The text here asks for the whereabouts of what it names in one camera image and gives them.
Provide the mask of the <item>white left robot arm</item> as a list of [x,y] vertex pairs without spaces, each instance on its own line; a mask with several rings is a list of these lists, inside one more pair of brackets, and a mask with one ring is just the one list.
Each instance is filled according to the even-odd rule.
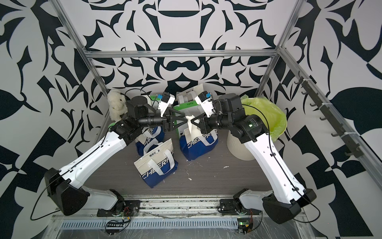
[[171,107],[175,101],[173,95],[164,92],[158,99],[155,109],[146,97],[133,97],[126,102],[127,113],[102,140],[68,165],[59,170],[51,168],[44,174],[47,194],[65,216],[88,208],[112,214],[124,210],[124,198],[115,190],[95,190],[85,187],[84,183],[114,154],[142,135],[144,128],[160,126],[164,131],[173,131],[177,128],[176,120],[187,122],[184,113]]

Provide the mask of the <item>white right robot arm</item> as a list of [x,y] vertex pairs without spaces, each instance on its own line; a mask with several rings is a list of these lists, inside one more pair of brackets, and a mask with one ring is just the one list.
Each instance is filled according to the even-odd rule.
[[246,114],[237,94],[230,93],[213,100],[210,93],[204,91],[195,97],[195,101],[204,113],[191,119],[191,123],[203,134],[213,129],[229,130],[254,156],[272,187],[267,192],[243,189],[235,194],[238,211],[264,211],[275,223],[283,224],[295,219],[303,207],[316,199],[315,192],[299,183],[279,155],[266,118]]

